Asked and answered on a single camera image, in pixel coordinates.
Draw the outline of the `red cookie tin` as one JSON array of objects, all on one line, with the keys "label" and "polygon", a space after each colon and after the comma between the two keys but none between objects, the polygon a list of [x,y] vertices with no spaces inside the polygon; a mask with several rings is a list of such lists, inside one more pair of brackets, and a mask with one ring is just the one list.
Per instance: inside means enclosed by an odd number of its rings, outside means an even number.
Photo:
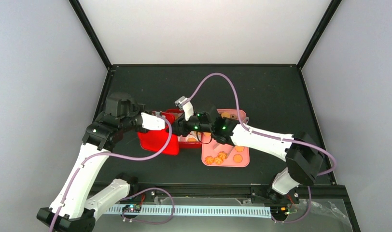
[{"label": "red cookie tin", "polygon": [[[179,109],[168,109],[166,113],[172,114],[175,119],[178,119],[183,114],[183,111]],[[202,137],[200,134],[197,135],[196,132],[191,132],[186,137],[178,136],[179,148],[201,148],[202,143],[200,140]]]}]

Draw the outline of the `pink tray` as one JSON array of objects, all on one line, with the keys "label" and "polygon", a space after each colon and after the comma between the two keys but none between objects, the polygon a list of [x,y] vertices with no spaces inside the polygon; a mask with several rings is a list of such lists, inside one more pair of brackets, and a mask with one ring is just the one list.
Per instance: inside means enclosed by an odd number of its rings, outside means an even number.
[{"label": "pink tray", "polygon": [[[231,154],[228,157],[225,154],[215,155],[213,153],[212,147],[218,142],[212,139],[211,134],[209,132],[198,133],[198,135],[199,134],[203,136],[202,139],[200,140],[202,143],[201,160],[203,164],[205,164],[204,160],[207,156],[212,156],[212,157],[219,156],[224,160],[221,165],[212,164],[207,166],[244,168],[249,165],[250,163],[249,148],[245,146],[235,146],[234,150],[231,152]],[[243,161],[241,163],[233,162],[233,156],[235,154],[241,154],[243,156]]]}]

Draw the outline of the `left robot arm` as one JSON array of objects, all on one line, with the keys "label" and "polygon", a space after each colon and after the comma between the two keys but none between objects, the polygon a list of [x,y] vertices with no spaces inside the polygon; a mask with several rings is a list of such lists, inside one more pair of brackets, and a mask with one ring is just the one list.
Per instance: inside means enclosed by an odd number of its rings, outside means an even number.
[{"label": "left robot arm", "polygon": [[109,157],[135,161],[135,157],[113,153],[128,131],[162,131],[172,138],[172,125],[160,112],[151,113],[127,93],[107,97],[104,110],[86,128],[76,163],[58,196],[49,207],[41,208],[37,219],[51,232],[90,232],[98,219],[119,201],[142,194],[136,177],[119,174],[107,187],[89,196],[93,183]]}]

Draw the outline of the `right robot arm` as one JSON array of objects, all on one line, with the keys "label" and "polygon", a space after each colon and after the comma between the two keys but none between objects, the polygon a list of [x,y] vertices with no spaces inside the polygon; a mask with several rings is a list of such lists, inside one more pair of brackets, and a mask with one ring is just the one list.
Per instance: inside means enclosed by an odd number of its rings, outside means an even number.
[{"label": "right robot arm", "polygon": [[285,162],[286,168],[266,189],[267,198],[274,203],[280,202],[298,185],[314,185],[324,159],[324,153],[312,144],[306,133],[293,135],[261,130],[248,126],[240,117],[223,117],[216,109],[193,115],[184,113],[173,122],[172,128],[173,134],[178,136],[209,132],[220,144],[252,148]]}]

